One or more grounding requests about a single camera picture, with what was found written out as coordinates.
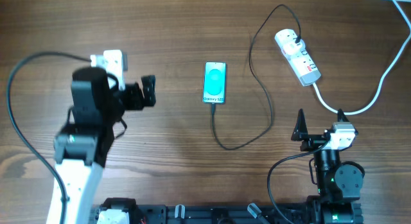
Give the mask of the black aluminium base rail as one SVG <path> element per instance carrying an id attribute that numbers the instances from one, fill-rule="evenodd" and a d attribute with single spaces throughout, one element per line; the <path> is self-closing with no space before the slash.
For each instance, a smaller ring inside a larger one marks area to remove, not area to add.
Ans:
<path id="1" fill-rule="evenodd" d="M 309 199 L 270 205 L 138 205 L 130 198 L 108 198 L 92 208 L 89 223 L 353 223 L 364 222 L 359 203 L 331 204 Z"/>

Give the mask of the white charger plug adapter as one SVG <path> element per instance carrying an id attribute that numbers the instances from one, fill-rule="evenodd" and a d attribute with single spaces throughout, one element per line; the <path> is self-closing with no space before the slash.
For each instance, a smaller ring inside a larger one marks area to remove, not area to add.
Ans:
<path id="1" fill-rule="evenodd" d="M 301 49 L 305 48 L 305 43 L 303 40 L 296 41 L 291 40 L 283 45 L 283 51 L 286 55 L 292 56 L 301 51 Z"/>

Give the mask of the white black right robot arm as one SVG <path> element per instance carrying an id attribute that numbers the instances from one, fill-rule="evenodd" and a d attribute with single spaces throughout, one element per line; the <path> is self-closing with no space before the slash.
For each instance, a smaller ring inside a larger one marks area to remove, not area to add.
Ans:
<path id="1" fill-rule="evenodd" d="M 313 155 L 311 182 L 319 190 L 317 196 L 307 198 L 308 223 L 364 222 L 357 201 L 365 170 L 353 161 L 340 160 L 340 152 L 350 148 L 357 135 L 357 129 L 342 110 L 337 111 L 337 121 L 323 134 L 309 134 L 304 112 L 299 110 L 291 140 L 300 141 L 300 150 Z"/>

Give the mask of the Samsung Galaxy smartphone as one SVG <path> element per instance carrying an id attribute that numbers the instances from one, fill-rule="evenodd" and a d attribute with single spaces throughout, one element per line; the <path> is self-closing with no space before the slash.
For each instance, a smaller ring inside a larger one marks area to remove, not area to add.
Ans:
<path id="1" fill-rule="evenodd" d="M 206 62 L 204 69 L 204 103 L 225 103 L 225 83 L 227 64 L 225 62 Z"/>

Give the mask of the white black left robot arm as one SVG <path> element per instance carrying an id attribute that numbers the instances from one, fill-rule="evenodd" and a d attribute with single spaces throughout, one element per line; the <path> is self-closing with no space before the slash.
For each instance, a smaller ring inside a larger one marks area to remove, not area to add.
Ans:
<path id="1" fill-rule="evenodd" d="M 155 76 L 120 87 L 117 76 L 101 67 L 83 67 L 72 75 L 73 106 L 54 140 L 55 181 L 47 223 L 87 223 L 107 155 L 113 126 L 126 111 L 156 103 Z"/>

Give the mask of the white power strip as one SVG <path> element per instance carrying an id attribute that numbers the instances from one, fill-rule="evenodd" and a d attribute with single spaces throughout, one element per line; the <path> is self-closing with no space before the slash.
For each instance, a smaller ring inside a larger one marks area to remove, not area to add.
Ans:
<path id="1" fill-rule="evenodd" d="M 276 33 L 274 39 L 303 87 L 313 85 L 321 77 L 318 67 L 306 50 L 306 45 L 304 49 L 301 49 L 295 55 L 289 56 L 284 53 L 284 44 L 291 40 L 296 40 L 297 42 L 302 40 L 298 40 L 296 32 L 291 29 L 283 29 Z"/>

